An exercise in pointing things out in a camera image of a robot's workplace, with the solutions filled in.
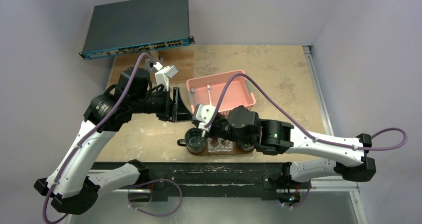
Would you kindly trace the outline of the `oval wooden tray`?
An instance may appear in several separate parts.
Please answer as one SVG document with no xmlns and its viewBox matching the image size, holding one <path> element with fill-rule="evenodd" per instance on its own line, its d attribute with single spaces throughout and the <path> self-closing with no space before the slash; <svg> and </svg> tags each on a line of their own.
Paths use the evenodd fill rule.
<svg viewBox="0 0 422 224">
<path fill-rule="evenodd" d="M 252 152 L 251 150 L 242 150 L 237 143 L 221 138 L 203 138 L 203 141 L 194 139 L 193 144 L 190 142 L 186 144 L 187 150 L 196 156 L 210 156 L 210 155 L 245 155 Z"/>
</svg>

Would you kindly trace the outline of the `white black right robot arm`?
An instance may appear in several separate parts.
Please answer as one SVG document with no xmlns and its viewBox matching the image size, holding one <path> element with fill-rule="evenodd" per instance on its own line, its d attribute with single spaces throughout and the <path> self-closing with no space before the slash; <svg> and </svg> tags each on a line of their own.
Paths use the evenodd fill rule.
<svg viewBox="0 0 422 224">
<path fill-rule="evenodd" d="M 376 173 L 373 158 L 364 147 L 370 147 L 371 137 L 361 134 L 354 138 L 340 138 L 310 132 L 306 134 L 288 122 L 261 119 L 256 112 L 243 106 L 233 109 L 227 117 L 217 113 L 211 118 L 212 108 L 206 108 L 200 124 L 205 137 L 236 143 L 238 149 L 252 149 L 264 155 L 306 154 L 317 160 L 285 163 L 280 183 L 287 188 L 313 178 L 340 176 L 352 182 L 368 182 Z"/>
</svg>

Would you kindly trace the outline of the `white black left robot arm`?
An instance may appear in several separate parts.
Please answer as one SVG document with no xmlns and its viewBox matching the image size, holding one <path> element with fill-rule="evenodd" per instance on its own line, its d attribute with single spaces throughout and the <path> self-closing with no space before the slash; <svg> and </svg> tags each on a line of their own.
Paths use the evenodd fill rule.
<svg viewBox="0 0 422 224">
<path fill-rule="evenodd" d="M 117 84 L 93 98 L 84 114 L 78 135 L 56 170 L 38 179 L 34 188 L 46 197 L 46 204 L 64 214 L 80 215 L 96 200 L 119 188 L 163 188 L 166 175 L 156 165 L 136 159 L 100 174 L 90 174 L 98 155 L 120 128 L 137 113 L 155 114 L 161 121 L 184 122 L 192 116 L 183 104 L 180 90 L 169 88 L 177 74 L 175 66 L 154 67 L 157 85 L 148 70 L 129 68 Z"/>
</svg>

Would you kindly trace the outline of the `clear glass toothbrush holder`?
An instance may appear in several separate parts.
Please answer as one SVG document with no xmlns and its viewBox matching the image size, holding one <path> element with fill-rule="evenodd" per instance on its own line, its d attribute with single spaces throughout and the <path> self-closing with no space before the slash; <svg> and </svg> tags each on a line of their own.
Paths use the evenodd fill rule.
<svg viewBox="0 0 422 224">
<path fill-rule="evenodd" d="M 223 139 L 208 138 L 208 153 L 226 153 L 234 149 L 234 143 Z"/>
</svg>

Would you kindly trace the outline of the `dark blue mug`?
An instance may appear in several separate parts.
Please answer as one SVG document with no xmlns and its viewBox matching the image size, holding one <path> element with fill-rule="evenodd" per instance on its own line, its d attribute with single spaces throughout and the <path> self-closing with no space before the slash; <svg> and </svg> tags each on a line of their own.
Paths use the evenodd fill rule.
<svg viewBox="0 0 422 224">
<path fill-rule="evenodd" d="M 242 152 L 251 152 L 255 149 L 255 142 L 237 142 L 236 147 Z"/>
</svg>

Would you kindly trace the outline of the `pink plastic basket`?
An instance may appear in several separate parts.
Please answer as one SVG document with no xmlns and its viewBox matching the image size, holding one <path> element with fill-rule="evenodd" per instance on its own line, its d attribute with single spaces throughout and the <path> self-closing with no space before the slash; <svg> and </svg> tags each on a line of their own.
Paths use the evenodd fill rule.
<svg viewBox="0 0 422 224">
<path fill-rule="evenodd" d="M 216 106 L 222 90 L 227 81 L 237 73 L 244 73 L 243 70 L 234 70 L 214 75 L 192 78 L 186 81 L 188 97 L 191 110 L 195 110 L 194 101 L 191 95 L 191 88 L 195 89 L 195 96 L 198 104 L 209 105 L 207 85 L 211 86 L 212 105 Z M 256 99 L 251 91 L 250 83 L 243 76 L 236 77 L 228 86 L 218 112 L 228 116 L 231 110 L 238 106 L 252 109 L 256 104 Z"/>
</svg>

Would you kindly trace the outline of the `dark grey mug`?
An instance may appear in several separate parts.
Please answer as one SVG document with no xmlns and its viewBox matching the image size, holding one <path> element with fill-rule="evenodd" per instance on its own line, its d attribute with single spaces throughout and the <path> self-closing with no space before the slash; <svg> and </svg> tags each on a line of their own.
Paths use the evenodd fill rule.
<svg viewBox="0 0 422 224">
<path fill-rule="evenodd" d="M 206 149 L 206 140 L 202 137 L 203 131 L 196 127 L 190 128 L 183 139 L 177 140 L 177 145 L 186 147 L 193 154 L 200 154 Z"/>
</svg>

